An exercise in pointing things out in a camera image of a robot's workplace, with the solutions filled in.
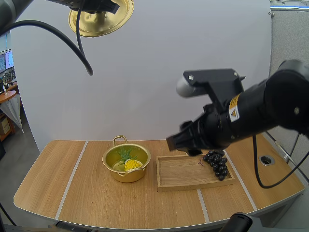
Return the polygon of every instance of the gold dish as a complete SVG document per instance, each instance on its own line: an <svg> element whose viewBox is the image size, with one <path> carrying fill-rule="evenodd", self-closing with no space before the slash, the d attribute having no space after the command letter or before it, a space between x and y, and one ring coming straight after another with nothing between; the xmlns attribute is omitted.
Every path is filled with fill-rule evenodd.
<svg viewBox="0 0 309 232"><path fill-rule="evenodd" d="M125 142L123 144L115 145L115 140L123 138ZM117 136L112 141L112 147L109 148L103 155L102 161L106 168L110 170L112 177L120 182L130 183L141 179L146 173L146 166L150 161L150 152L147 148L138 144L129 144L123 135ZM121 170L120 155L117 153L121 147L133 148L131 153L133 156L137 156L136 161L141 167L130 169L127 171Z"/></svg>
<svg viewBox="0 0 309 232"><path fill-rule="evenodd" d="M109 34L121 28L132 16L134 10L133 0L113 0L119 5L116 14L102 12L90 14L82 12L80 17L80 35L97 37ZM76 33L77 11L70 11L69 26Z"/></svg>

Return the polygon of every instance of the bunch of grapes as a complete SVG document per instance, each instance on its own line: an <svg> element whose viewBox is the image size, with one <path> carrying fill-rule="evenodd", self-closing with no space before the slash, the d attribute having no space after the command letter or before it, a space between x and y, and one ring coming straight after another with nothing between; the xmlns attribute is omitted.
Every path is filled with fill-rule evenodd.
<svg viewBox="0 0 309 232"><path fill-rule="evenodd" d="M224 151L209 151L206 155L204 155L203 160L210 164L213 171L215 172L216 177L219 180L224 180L227 176L227 158L223 158Z"/></svg>

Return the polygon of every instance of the umbrella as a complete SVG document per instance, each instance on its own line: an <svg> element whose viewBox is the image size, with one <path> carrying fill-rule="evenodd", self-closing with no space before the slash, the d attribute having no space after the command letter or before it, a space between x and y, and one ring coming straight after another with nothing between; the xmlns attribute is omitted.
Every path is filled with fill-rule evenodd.
<svg viewBox="0 0 309 232"><path fill-rule="evenodd" d="M24 133L20 120L20 95L16 94L13 98L3 102L0 106L2 110Z"/></svg>

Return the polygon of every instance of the cardboard box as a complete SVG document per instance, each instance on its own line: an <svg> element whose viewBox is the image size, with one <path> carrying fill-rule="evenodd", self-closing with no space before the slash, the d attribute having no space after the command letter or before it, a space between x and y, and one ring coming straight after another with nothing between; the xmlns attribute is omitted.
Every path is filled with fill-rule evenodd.
<svg viewBox="0 0 309 232"><path fill-rule="evenodd" d="M5 135L10 130L10 124L6 117L3 117L2 119L0 119L0 135Z"/></svg>

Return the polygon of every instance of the computer monitor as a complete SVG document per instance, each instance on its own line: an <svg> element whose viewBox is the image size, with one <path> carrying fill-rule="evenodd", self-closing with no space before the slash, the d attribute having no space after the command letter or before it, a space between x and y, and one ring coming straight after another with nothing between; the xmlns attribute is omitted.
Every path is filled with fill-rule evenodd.
<svg viewBox="0 0 309 232"><path fill-rule="evenodd" d="M0 55L0 73L5 71L5 55Z"/></svg>
<svg viewBox="0 0 309 232"><path fill-rule="evenodd" d="M12 51L5 53L5 67L9 69L14 66Z"/></svg>

